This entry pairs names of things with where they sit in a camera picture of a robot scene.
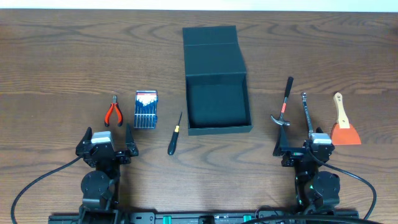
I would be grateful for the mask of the small claw hammer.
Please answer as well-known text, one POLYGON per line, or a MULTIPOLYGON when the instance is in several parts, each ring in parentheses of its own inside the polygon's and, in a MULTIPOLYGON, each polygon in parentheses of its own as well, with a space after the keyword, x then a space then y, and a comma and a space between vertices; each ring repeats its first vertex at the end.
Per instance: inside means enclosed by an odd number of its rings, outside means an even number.
POLYGON ((276 119, 273 115, 270 115, 271 120, 275 123, 278 124, 280 126, 290 126, 290 122, 286 121, 284 119, 284 113, 285 113, 285 109, 286 109, 286 105, 287 105, 287 100, 289 99, 289 95, 290 95, 290 91, 292 88, 294 82, 294 78, 293 77, 288 77, 287 79, 287 84, 286 84, 286 88, 285 88, 285 93, 284 93, 284 100, 283 100, 283 104, 282 104, 282 108, 280 110, 280 115, 279 118, 276 119))

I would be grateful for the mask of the chrome combination wrench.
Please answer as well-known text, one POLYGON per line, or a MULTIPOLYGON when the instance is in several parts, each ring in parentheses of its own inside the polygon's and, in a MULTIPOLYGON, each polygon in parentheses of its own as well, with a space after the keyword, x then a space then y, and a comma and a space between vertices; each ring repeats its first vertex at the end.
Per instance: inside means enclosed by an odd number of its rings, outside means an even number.
POLYGON ((306 92, 301 93, 301 97, 302 97, 303 110, 304 110, 305 118, 307 121, 308 137, 311 139, 312 134, 313 134, 313 126, 312 126, 312 120, 311 120, 310 113, 308 110, 308 105, 307 105, 307 93, 306 92))

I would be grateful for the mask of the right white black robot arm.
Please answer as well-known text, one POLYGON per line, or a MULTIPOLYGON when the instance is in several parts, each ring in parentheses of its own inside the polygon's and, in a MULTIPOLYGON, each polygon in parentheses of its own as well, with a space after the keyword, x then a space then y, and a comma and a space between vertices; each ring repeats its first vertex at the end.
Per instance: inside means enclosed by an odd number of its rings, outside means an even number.
POLYGON ((279 128, 273 155, 282 158, 283 167, 295 169, 295 194, 301 214, 333 213, 340 202, 340 178, 327 171, 320 171, 335 146, 326 133, 316 133, 316 140, 306 139, 301 147, 291 147, 284 127, 279 128))

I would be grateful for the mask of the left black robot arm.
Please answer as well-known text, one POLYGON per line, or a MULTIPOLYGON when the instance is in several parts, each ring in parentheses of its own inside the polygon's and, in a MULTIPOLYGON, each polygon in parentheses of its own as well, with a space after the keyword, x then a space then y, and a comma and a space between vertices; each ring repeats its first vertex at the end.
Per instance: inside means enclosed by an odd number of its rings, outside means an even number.
POLYGON ((83 198, 78 223, 130 222, 129 214, 118 208, 120 166, 131 163, 131 158, 139 155, 129 124, 125 140, 127 149, 117 151, 111 132, 94 133, 88 128, 78 143, 76 155, 94 169, 81 181, 83 198))

